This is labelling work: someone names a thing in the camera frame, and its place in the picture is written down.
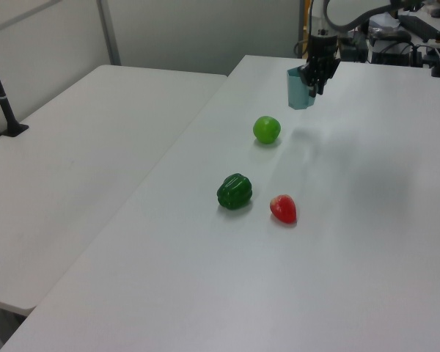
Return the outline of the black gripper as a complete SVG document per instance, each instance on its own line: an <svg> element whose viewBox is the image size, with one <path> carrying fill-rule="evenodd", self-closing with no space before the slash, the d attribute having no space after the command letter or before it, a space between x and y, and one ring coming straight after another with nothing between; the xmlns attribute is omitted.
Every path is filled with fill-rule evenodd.
<svg viewBox="0 0 440 352"><path fill-rule="evenodd" d="M323 94L327 81L333 78L340 64L336 57L338 36L310 35L307 43L308 59L298 68L300 78L308 86L309 96Z"/></svg>

